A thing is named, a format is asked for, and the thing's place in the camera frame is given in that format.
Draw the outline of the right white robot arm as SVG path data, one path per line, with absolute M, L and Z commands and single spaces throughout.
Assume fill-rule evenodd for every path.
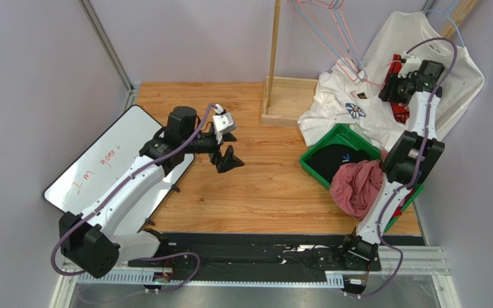
M 432 60 L 403 60 L 399 73 L 390 73 L 379 98 L 407 103 L 410 118 L 383 162 L 383 184 L 374 204 L 353 233 L 347 235 L 338 260 L 345 269 L 366 270 L 376 260 L 386 226 L 406 202 L 411 190 L 428 177 L 445 145 L 438 141 L 435 122 L 442 96 L 440 77 L 445 66 Z

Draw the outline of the white flower print t-shirt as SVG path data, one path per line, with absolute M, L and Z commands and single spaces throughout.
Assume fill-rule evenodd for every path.
M 345 124 L 380 150 L 389 151 L 406 130 L 391 105 L 378 98 L 381 85 L 352 81 L 339 61 L 319 76 L 313 104 L 297 120 L 306 146 L 315 145 L 331 128 Z

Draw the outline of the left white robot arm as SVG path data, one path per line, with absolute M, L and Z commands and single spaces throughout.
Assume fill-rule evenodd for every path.
M 65 212 L 58 221 L 60 239 L 51 251 L 50 263 L 55 272 L 67 276 L 56 264 L 57 254 L 72 261 L 94 278 L 108 274 L 124 262 L 158 262 L 170 259 L 159 250 L 168 238 L 156 231 L 138 231 L 116 235 L 116 229 L 138 201 L 163 181 L 189 154 L 207 154 L 218 173 L 226 173 L 244 162 L 225 142 L 235 142 L 237 128 L 232 114 L 211 103 L 203 117 L 192 107 L 175 107 L 165 126 L 146 141 L 129 169 L 92 205 L 74 214 Z

